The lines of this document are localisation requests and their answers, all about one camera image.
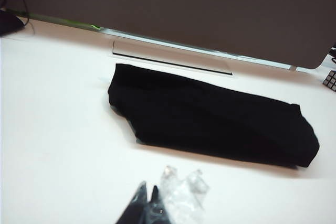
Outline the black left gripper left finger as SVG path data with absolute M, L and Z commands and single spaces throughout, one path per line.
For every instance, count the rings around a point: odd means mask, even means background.
M 137 187 L 132 199 L 119 217 L 117 224 L 144 223 L 145 207 L 147 205 L 146 182 L 142 181 Z

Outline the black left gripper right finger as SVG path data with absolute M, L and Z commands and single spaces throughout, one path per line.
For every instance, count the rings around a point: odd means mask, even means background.
M 152 190 L 151 200 L 147 203 L 144 209 L 145 224 L 170 224 L 170 220 L 165 209 L 159 189 L 155 185 Z

